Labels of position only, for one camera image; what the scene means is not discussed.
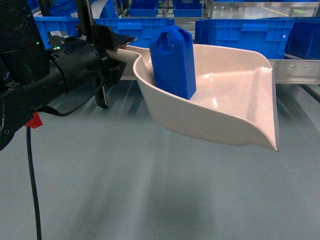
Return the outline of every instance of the gray table surface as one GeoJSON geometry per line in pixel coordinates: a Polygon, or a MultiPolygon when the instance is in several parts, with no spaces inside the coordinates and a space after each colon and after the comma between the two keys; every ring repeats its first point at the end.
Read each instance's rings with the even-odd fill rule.
{"type": "MultiPolygon", "coordinates": [[[[320,104],[277,86],[280,152],[162,128],[136,81],[32,131],[44,240],[318,240],[320,104]]],[[[0,239],[35,240],[25,128],[0,152],[0,239]]]]}

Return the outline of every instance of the white scoop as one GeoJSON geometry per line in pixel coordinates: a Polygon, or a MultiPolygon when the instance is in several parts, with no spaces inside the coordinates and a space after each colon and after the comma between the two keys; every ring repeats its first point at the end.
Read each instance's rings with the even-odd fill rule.
{"type": "Polygon", "coordinates": [[[164,128],[196,139],[277,151],[278,116],[272,67],[258,52],[193,45],[196,92],[190,100],[156,87],[148,48],[108,51],[127,62],[151,117],[164,128]]]}

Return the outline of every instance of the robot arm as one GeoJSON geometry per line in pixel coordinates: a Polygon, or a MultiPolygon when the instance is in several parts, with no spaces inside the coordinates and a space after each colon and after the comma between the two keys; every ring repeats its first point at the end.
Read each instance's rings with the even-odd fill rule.
{"type": "Polygon", "coordinates": [[[45,50],[27,0],[0,1],[0,150],[34,112],[88,83],[95,85],[97,105],[108,108],[102,88],[119,82],[126,63],[110,60],[106,49],[135,38],[94,24],[88,17],[90,5],[83,6],[89,3],[76,3],[82,9],[78,12],[85,34],[59,39],[59,44],[45,50]]]}

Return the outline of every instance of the black cable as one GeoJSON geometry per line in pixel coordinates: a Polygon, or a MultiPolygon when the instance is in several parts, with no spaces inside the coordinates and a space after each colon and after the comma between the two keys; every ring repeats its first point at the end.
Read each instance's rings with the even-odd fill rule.
{"type": "Polygon", "coordinates": [[[31,128],[30,127],[26,128],[26,149],[27,149],[27,153],[28,153],[29,172],[30,172],[30,180],[31,180],[33,204],[34,204],[36,239],[42,240],[39,200],[38,200],[38,194],[37,194],[34,163],[33,163],[33,159],[32,159],[31,128]]]}

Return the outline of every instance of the blue storage crate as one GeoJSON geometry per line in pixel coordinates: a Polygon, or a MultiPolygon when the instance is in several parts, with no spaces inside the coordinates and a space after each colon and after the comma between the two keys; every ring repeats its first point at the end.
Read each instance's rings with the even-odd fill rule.
{"type": "Polygon", "coordinates": [[[28,4],[29,4],[31,10],[39,8],[39,3],[37,0],[28,0],[28,4]]]}
{"type": "Polygon", "coordinates": [[[199,0],[173,0],[173,5],[176,4],[198,4],[200,3],[199,0]]]}
{"type": "MultiPolygon", "coordinates": [[[[54,17],[70,17],[71,14],[77,11],[76,1],[75,0],[60,0],[59,4],[51,7],[49,12],[54,17]]],[[[101,18],[117,18],[113,0],[108,0],[105,4],[102,12],[101,18]]]]}
{"type": "Polygon", "coordinates": [[[320,60],[320,17],[297,17],[285,52],[302,59],[320,60]]]}
{"type": "Polygon", "coordinates": [[[132,17],[155,17],[158,14],[158,3],[158,0],[135,0],[129,7],[129,14],[132,17]]]}
{"type": "Polygon", "coordinates": [[[149,48],[154,36],[159,34],[164,26],[174,25],[175,20],[164,17],[155,18],[119,18],[96,19],[96,24],[112,27],[113,32],[120,35],[133,36],[137,40],[130,45],[149,48]]]}
{"type": "MultiPolygon", "coordinates": [[[[54,31],[67,32],[69,36],[77,36],[76,25],[79,24],[75,17],[35,17],[36,25],[39,29],[42,41],[46,49],[50,48],[48,44],[48,33],[54,31]]],[[[109,26],[116,34],[136,37],[135,42],[130,45],[148,48],[149,42],[156,36],[164,26],[174,25],[173,19],[164,17],[157,18],[100,18],[94,20],[96,24],[109,26]]]]}
{"type": "Polygon", "coordinates": [[[195,22],[195,41],[256,51],[268,59],[283,59],[294,18],[203,19],[195,22]]]}
{"type": "Polygon", "coordinates": [[[176,3],[173,8],[175,17],[201,17],[202,16],[201,3],[176,3]]]}

